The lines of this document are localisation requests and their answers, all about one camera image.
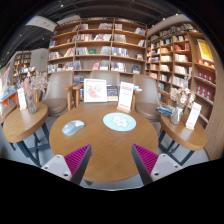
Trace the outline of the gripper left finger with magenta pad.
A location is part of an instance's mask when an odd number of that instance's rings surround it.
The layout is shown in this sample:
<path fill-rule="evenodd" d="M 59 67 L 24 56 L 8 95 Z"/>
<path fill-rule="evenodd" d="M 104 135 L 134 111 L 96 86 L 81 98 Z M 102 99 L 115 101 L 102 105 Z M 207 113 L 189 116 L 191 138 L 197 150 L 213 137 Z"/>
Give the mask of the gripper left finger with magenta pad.
<path fill-rule="evenodd" d="M 91 145 L 87 144 L 66 156 L 54 156 L 42 169 L 79 185 L 91 155 Z"/>

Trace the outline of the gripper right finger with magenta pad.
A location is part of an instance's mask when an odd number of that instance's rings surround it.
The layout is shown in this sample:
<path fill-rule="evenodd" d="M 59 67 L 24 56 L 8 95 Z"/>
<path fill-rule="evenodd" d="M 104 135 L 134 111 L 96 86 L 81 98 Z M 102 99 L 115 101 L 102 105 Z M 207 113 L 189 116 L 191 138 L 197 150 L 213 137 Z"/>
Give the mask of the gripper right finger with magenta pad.
<path fill-rule="evenodd" d="M 148 185 L 182 169 L 167 154 L 157 155 L 137 144 L 132 145 L 132 156 L 143 185 Z"/>

